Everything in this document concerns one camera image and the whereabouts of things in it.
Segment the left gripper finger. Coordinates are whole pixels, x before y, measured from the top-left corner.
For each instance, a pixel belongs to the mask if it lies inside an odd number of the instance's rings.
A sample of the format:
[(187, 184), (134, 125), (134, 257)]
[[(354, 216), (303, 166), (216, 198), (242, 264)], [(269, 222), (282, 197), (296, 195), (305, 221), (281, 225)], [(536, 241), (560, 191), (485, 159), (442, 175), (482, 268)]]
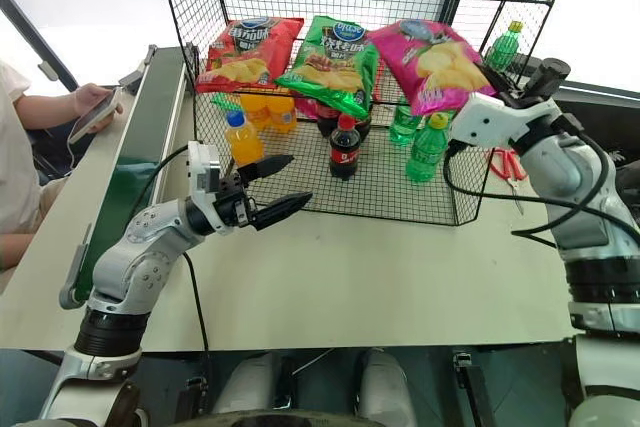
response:
[(251, 216), (250, 225), (257, 231), (266, 229), (303, 209), (312, 197), (312, 192), (298, 192), (280, 197), (263, 209), (256, 210)]
[(292, 155), (270, 155), (257, 162), (239, 167), (237, 172), (243, 185), (248, 186), (255, 180), (267, 178), (280, 172), (292, 161)]

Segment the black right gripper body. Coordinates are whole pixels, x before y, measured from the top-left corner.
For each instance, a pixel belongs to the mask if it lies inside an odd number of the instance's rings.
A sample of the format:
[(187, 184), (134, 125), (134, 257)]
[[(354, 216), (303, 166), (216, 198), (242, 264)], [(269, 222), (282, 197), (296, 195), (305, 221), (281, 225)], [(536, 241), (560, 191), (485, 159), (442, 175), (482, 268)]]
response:
[(509, 106), (529, 108), (549, 100), (570, 72), (570, 65), (560, 59), (542, 60), (520, 92), (509, 100)]

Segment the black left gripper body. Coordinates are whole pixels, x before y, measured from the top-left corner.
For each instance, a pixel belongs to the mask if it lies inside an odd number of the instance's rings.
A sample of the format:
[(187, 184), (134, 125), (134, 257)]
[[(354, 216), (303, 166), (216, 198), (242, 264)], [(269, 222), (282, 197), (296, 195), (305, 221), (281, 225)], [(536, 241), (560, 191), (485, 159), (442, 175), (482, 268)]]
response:
[(246, 189), (257, 179), (255, 170), (238, 170), (220, 180), (213, 206), (224, 227), (255, 225), (258, 209)]

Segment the person's bare hand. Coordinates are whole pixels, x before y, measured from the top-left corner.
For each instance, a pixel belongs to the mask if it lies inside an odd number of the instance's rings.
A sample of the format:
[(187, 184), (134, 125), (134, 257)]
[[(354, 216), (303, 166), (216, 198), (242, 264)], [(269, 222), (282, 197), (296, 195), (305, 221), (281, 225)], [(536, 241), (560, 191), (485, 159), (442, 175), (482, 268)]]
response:
[[(94, 83), (88, 83), (80, 86), (72, 94), (72, 107), (78, 116), (83, 116), (87, 112), (92, 111), (102, 100), (110, 95), (111, 89), (98, 86)], [(116, 114), (122, 114), (123, 107), (120, 103), (116, 104), (116, 108), (108, 116), (98, 122), (89, 129), (89, 133), (98, 133), (105, 129), (114, 119)]]

